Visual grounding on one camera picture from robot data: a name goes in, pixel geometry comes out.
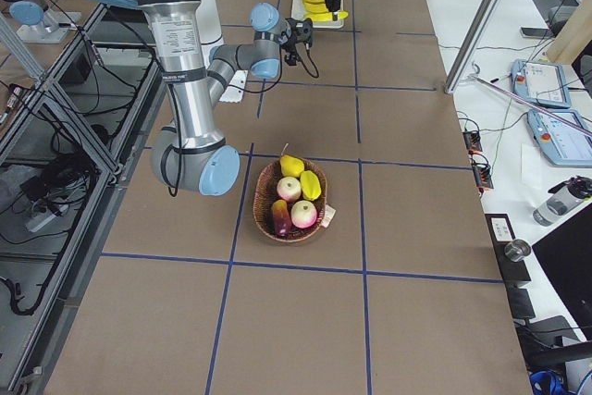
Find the aluminium frame post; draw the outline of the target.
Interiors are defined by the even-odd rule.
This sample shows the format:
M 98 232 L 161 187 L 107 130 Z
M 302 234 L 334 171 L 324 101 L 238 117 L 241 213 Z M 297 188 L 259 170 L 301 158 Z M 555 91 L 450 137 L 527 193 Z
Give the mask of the aluminium frame post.
M 479 44 L 485 29 L 492 19 L 500 0 L 482 0 L 475 17 L 462 42 L 458 55 L 455 57 L 450 73 L 444 83 L 445 93 L 454 93 L 460 84 L 463 74 L 472 61 L 476 47 Z

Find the small metal cup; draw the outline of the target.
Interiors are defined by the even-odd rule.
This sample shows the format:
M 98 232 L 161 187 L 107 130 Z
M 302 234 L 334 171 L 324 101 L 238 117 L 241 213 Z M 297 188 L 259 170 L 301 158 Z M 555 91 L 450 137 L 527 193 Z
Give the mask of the small metal cup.
M 509 241 L 503 249 L 504 256 L 514 263 L 523 261 L 531 252 L 531 245 L 522 239 Z

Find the far teach pendant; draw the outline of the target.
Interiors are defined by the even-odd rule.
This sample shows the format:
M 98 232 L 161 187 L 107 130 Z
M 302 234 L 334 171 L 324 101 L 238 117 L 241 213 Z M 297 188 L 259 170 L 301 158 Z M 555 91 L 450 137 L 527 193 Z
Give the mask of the far teach pendant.
M 568 109 L 572 105 L 562 66 L 516 59 L 511 67 L 512 91 L 534 105 Z

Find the dark red fruit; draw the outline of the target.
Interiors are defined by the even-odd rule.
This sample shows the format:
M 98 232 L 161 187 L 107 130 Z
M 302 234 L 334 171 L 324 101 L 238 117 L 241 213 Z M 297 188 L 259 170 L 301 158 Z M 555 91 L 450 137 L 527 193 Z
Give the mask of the dark red fruit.
M 292 228 L 288 203 L 283 199 L 276 200 L 271 206 L 271 214 L 275 234 L 279 237 L 287 236 Z

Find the paper price tag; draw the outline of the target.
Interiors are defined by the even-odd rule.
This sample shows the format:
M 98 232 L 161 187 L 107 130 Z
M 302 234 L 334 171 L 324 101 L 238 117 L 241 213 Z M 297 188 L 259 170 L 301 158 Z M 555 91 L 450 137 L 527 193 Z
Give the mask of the paper price tag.
M 327 228 L 330 225 L 335 214 L 336 214 L 336 210 L 333 207 L 331 207 L 330 205 L 327 205 L 325 207 L 325 213 L 324 213 L 323 219 L 321 221 L 321 226 L 324 228 Z

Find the brown wicker basket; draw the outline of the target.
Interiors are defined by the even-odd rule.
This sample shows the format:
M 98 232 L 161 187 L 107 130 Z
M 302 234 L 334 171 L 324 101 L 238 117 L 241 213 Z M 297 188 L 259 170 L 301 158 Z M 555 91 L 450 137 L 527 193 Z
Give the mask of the brown wicker basket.
M 304 200 L 301 195 L 294 202 L 278 194 L 278 184 L 284 178 L 280 161 L 274 161 L 265 167 L 256 182 L 253 197 L 253 218 L 255 225 L 268 238 L 279 242 L 304 241 L 313 236 L 321 227 L 327 210 L 327 179 L 325 173 L 313 162 L 303 159 L 304 171 L 314 173 L 319 182 L 319 196 L 307 199 L 307 209 L 302 209 L 303 228 L 294 224 L 291 217 L 292 207 Z

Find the teach pendant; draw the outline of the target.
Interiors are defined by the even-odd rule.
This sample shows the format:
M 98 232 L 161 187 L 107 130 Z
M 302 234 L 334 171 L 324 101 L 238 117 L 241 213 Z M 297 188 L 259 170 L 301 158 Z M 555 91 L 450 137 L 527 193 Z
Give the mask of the teach pendant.
M 556 167 L 591 167 L 591 137 L 583 117 L 573 109 L 527 113 L 527 123 L 541 153 Z
M 568 109 L 572 105 L 562 66 L 516 59 L 511 67 L 512 91 L 534 105 Z

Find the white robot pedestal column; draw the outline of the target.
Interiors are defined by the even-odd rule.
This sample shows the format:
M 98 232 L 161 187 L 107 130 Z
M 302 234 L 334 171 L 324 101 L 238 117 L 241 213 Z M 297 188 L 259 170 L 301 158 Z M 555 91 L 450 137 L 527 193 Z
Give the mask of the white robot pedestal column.
M 217 10 L 216 0 L 201 0 L 196 10 L 196 20 L 200 36 L 200 43 L 205 66 L 210 65 L 209 56 L 212 50 L 224 44 L 224 38 Z M 225 103 L 239 103 L 244 95 L 243 88 L 247 80 L 248 71 L 237 71 L 220 101 Z

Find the pink white apple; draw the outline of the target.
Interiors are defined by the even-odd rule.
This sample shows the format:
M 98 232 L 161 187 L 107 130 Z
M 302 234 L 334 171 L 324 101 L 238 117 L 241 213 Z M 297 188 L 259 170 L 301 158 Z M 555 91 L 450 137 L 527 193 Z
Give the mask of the pink white apple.
M 317 220 L 317 210 L 313 203 L 305 200 L 296 202 L 290 210 L 292 225 L 296 228 L 309 228 Z

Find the yellow pear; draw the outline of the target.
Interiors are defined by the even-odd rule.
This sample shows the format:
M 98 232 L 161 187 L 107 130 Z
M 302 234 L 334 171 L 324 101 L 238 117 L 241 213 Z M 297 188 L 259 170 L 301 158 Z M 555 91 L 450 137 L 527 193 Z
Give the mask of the yellow pear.
M 298 179 L 305 170 L 305 164 L 301 158 L 294 157 L 287 153 L 289 144 L 286 143 L 281 151 L 279 158 L 280 170 L 283 177 L 293 177 Z

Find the long reach stick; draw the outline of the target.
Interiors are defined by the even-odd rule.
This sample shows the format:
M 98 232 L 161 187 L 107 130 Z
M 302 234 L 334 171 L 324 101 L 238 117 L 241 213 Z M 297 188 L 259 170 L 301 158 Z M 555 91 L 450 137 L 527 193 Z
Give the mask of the long reach stick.
M 495 93 L 500 93 L 502 95 L 505 95 L 507 97 L 509 97 L 510 99 L 512 99 L 514 102 L 520 104 L 520 105 L 524 105 L 527 106 L 533 110 L 536 110 L 538 113 L 543 114 L 545 116 L 548 116 L 549 118 L 553 118 L 555 120 L 557 120 L 558 122 L 560 122 L 561 124 L 568 126 L 572 129 L 574 129 L 575 131 L 580 132 L 581 134 L 585 135 L 586 137 L 591 138 L 592 137 L 592 132 L 585 129 L 583 126 L 578 126 L 577 124 L 566 120 L 565 118 L 559 117 L 556 114 L 554 114 L 551 111 L 548 111 L 548 109 L 539 106 L 539 105 L 535 105 L 535 104 L 531 104 L 529 102 L 527 102 L 525 99 L 521 98 L 519 95 L 506 91 L 502 88 L 500 88 L 497 84 L 492 83 L 490 81 L 481 79 L 477 73 L 473 72 L 470 73 L 466 78 L 465 81 L 474 81 L 477 82 L 487 88 L 489 88 L 490 90 L 494 91 Z

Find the yellow star fruit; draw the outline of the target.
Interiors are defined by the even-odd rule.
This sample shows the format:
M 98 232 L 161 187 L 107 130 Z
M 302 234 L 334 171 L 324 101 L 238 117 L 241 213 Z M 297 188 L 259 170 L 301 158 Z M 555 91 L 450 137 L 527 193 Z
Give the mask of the yellow star fruit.
M 302 197 L 307 201 L 315 201 L 322 193 L 319 177 L 311 170 L 304 170 L 300 175 Z

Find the near teach pendant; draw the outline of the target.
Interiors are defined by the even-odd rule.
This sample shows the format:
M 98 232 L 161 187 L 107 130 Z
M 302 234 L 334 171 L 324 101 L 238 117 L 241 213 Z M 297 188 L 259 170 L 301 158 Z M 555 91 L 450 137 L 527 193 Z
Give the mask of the near teach pendant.
M 527 113 L 527 123 L 541 153 L 556 167 L 591 167 L 591 137 L 583 117 L 573 109 Z

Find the clear water bottle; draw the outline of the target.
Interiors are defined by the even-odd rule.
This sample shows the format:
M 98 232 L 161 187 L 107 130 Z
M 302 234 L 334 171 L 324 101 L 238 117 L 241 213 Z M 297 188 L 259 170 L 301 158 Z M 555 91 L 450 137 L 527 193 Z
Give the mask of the clear water bottle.
M 548 227 L 591 198 L 591 179 L 575 176 L 548 190 L 550 197 L 534 210 L 533 219 Z

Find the curved yellow banana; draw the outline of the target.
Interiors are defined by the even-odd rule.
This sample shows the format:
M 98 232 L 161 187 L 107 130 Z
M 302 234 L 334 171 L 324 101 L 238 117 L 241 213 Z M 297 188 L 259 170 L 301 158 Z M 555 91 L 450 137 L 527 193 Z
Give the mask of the curved yellow banana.
M 304 9 L 307 13 L 310 14 L 325 14 L 329 13 L 327 6 L 323 3 L 315 4 L 315 3 L 304 3 Z

